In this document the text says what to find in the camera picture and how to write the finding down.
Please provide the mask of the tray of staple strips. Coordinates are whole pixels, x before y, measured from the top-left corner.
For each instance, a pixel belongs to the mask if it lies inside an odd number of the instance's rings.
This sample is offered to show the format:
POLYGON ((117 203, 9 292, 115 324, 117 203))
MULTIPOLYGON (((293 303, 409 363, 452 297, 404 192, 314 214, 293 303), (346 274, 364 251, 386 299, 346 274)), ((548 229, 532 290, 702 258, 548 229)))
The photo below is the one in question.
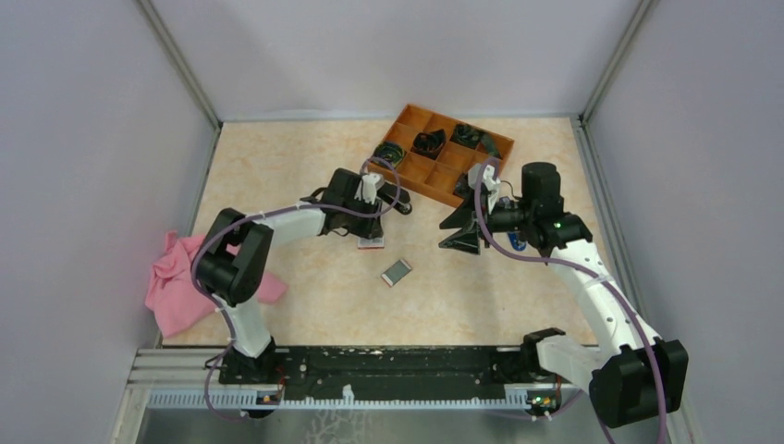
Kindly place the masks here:
POLYGON ((381 279, 392 288, 412 271, 411 265, 404 259, 398 259, 389 266, 381 275, 381 279))

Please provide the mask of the red white staple box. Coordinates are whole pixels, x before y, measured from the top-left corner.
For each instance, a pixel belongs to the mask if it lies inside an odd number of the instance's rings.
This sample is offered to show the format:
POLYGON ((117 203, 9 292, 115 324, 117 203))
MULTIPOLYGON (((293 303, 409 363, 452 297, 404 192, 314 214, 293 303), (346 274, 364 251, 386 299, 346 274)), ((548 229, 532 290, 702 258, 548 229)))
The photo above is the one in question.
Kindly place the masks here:
POLYGON ((380 250, 385 248, 384 238, 358 239, 357 248, 359 250, 380 250))

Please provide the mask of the blue stapler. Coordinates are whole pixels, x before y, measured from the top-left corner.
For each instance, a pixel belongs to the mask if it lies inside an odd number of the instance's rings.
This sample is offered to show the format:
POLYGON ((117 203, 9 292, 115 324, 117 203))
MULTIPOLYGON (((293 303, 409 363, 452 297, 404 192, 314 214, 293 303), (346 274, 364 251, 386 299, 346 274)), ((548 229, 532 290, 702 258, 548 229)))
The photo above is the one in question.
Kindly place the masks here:
POLYGON ((512 250, 515 252, 523 252, 527 248, 527 242, 521 240, 515 233, 509 233, 508 240, 512 250))

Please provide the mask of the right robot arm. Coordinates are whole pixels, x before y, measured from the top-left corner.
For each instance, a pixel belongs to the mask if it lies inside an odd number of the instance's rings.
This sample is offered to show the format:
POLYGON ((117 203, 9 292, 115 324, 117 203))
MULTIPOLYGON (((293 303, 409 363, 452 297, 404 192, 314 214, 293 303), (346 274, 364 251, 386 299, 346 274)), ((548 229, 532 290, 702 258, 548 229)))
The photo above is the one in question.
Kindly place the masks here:
POLYGON ((440 247, 477 254, 485 244, 508 258, 549 265, 572 291, 597 345, 586 347, 555 329, 526 340, 521 371, 532 381, 551 374, 586 393, 601 423, 617 428, 656 417, 662 429, 681 406, 689 355, 664 340, 631 307, 607 270, 593 234, 566 211, 561 176, 547 162, 521 169, 517 198, 502 198, 496 158, 472 166, 469 194, 439 225, 452 229, 440 247))

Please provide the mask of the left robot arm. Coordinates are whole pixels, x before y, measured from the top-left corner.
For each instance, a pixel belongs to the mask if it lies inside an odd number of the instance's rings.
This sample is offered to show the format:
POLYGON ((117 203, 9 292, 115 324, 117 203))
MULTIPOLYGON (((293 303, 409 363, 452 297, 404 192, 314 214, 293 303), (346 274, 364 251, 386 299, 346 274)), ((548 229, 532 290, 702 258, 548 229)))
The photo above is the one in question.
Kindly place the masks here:
POLYGON ((384 196, 386 185, 380 174, 339 168, 327 186, 291 206, 254 215, 226 208, 215 218, 192 260, 192 284, 223 316, 228 348, 242 357, 240 369, 252 381, 266 382, 277 369, 268 351, 274 339, 256 302, 270 251, 335 230, 367 240, 381 237, 380 218, 402 195, 393 185, 384 196))

